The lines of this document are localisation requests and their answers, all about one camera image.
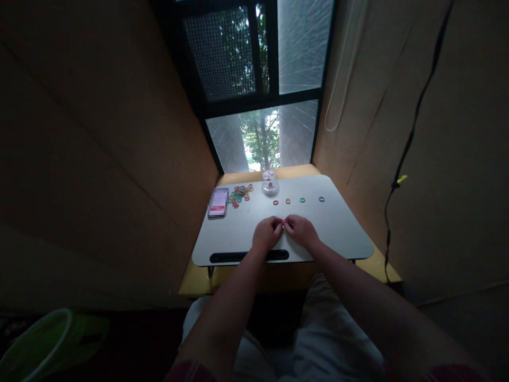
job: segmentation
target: green bucket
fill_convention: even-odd
[[[88,361],[108,335],[107,318],[55,310],[19,336],[0,361],[0,381],[36,381]]]

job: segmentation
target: leg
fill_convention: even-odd
[[[211,300],[211,296],[202,297],[192,303],[184,320],[182,343],[191,332],[201,312]],[[267,361],[260,345],[248,331],[244,332],[235,360],[235,381],[276,381],[276,372]]]
[[[383,356],[341,304],[323,274],[311,282],[295,340],[299,379],[383,380]]]

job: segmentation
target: colorful rubber band pile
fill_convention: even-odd
[[[233,205],[233,208],[237,209],[239,208],[239,203],[242,202],[242,198],[246,202],[248,202],[251,198],[249,197],[249,193],[253,191],[253,185],[250,184],[249,186],[236,186],[233,191],[232,195],[228,197],[228,203],[231,203]]]

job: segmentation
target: phone screen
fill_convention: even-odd
[[[227,188],[215,188],[212,191],[212,198],[208,207],[209,218],[220,218],[226,216],[226,201],[228,200]]]

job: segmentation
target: hand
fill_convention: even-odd
[[[283,221],[285,231],[297,244],[308,249],[320,242],[318,234],[308,219],[298,215],[288,215]]]
[[[253,248],[267,254],[277,243],[283,232],[283,219],[271,216],[258,223],[253,234]]]

